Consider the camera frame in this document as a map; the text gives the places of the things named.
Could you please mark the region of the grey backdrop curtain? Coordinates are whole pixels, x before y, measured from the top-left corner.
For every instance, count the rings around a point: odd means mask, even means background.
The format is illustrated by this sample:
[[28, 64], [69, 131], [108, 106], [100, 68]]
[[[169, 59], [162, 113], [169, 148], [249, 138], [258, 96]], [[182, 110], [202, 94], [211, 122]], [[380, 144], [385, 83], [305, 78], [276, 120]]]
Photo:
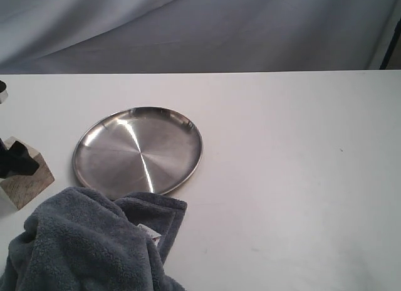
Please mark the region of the grey backdrop curtain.
[[400, 0], [1, 0], [1, 73], [364, 70]]

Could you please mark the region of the white clothing label tag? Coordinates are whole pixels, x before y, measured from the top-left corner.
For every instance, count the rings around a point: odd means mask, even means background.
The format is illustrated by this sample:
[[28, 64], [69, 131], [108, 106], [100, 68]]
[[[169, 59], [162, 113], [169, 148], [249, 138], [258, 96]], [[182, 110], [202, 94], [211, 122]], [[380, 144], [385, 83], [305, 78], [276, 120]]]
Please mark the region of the white clothing label tag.
[[138, 224], [137, 226], [138, 226], [142, 231], [144, 231], [144, 232], [153, 240], [154, 243], [158, 243], [158, 242], [159, 242], [159, 240], [160, 240], [160, 238], [161, 238], [161, 236], [162, 236], [160, 233], [154, 231], [153, 229], [151, 229], [151, 228], [149, 228], [148, 226], [143, 225], [143, 224], [141, 224], [141, 223]]

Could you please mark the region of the light wooden cube block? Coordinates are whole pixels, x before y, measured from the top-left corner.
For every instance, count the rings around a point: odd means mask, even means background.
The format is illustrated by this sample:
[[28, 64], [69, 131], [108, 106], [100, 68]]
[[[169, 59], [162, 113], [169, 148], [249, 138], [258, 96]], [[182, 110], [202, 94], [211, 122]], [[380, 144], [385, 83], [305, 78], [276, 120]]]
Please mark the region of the light wooden cube block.
[[[10, 148], [16, 140], [20, 141], [10, 137], [3, 142], [7, 148]], [[42, 154], [30, 145], [20, 142], [27, 147], [29, 155], [39, 163], [39, 168], [32, 176], [16, 175], [1, 179], [1, 201], [15, 210], [25, 207], [55, 181]]]

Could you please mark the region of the round stainless steel plate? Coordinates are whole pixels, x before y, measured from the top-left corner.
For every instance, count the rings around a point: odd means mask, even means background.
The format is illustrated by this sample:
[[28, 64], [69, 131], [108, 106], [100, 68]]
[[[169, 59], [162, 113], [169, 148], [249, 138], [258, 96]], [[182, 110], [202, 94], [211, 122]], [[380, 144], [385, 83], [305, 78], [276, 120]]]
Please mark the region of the round stainless steel plate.
[[77, 143], [78, 182], [111, 200], [132, 192], [164, 195], [183, 185], [201, 161], [196, 125], [175, 110], [135, 107], [90, 127]]

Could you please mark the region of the grey-blue fleece towel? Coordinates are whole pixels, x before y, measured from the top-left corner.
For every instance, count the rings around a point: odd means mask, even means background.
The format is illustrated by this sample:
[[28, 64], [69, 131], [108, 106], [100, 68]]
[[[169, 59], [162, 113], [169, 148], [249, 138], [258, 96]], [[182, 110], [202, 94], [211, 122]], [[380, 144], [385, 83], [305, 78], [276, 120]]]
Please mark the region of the grey-blue fleece towel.
[[[112, 201], [67, 188], [41, 203], [8, 247], [2, 290], [181, 290], [164, 272], [184, 201], [130, 193]], [[137, 225], [160, 233], [158, 243]]]

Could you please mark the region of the black metal frame post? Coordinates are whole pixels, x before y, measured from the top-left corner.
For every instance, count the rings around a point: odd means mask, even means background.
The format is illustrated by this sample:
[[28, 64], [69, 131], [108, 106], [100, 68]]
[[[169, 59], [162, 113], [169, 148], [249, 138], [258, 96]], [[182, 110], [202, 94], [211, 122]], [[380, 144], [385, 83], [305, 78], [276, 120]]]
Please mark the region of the black metal frame post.
[[383, 58], [380, 70], [399, 70], [400, 69], [400, 9], [396, 10], [390, 31], [385, 37]]

